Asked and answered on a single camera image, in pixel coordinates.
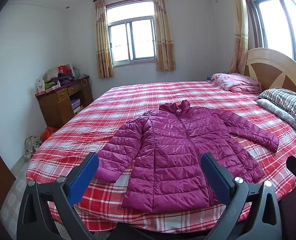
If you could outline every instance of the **red plaid bedsheet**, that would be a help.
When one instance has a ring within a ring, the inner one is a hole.
[[[286,122],[264,110],[254,101],[255,95],[226,92],[212,82],[172,82],[112,88],[75,116],[46,140],[30,161],[27,180],[39,183],[66,176],[89,152],[98,152],[126,121],[147,110],[158,109],[166,102],[180,103],[187,99],[192,106],[220,108],[245,117],[280,139],[278,152],[248,140],[237,140],[261,165],[265,177],[272,182],[277,198],[295,187],[296,178],[287,170],[286,159],[296,155],[296,132]],[[225,206],[218,204],[200,210],[173,214],[149,214],[121,207],[132,164],[116,183],[93,179],[82,200],[76,205],[82,221],[92,231],[109,230],[121,221],[138,228],[164,233],[193,232],[214,226]],[[49,203],[55,219],[56,207]],[[249,205],[240,217],[246,218]]]

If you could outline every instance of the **blue gripper pad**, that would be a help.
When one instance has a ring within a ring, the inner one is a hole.
[[[210,153],[201,156],[200,166],[219,202],[228,206],[232,201],[235,188],[231,173],[221,167]]]
[[[95,153],[89,153],[83,162],[74,167],[67,175],[68,201],[71,205],[79,203],[89,183],[99,166],[99,157]]]

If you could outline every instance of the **window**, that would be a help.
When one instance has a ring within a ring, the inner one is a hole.
[[[296,4],[292,0],[251,0],[255,6],[265,48],[296,61]]]
[[[136,2],[107,9],[112,64],[156,59],[154,5]]]

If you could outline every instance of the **wooden headboard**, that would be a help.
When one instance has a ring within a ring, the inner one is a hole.
[[[296,62],[272,49],[249,50],[244,75],[259,81],[262,91],[283,87],[296,92]]]

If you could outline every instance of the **desk drawer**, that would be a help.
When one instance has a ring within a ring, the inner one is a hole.
[[[77,85],[74,85],[72,87],[68,87],[67,90],[68,90],[68,94],[71,95],[79,90],[81,90],[81,87],[82,87],[82,84],[77,84]]]
[[[56,95],[57,95],[58,102],[64,100],[65,98],[68,97],[67,88],[63,88],[63,89],[57,91]]]

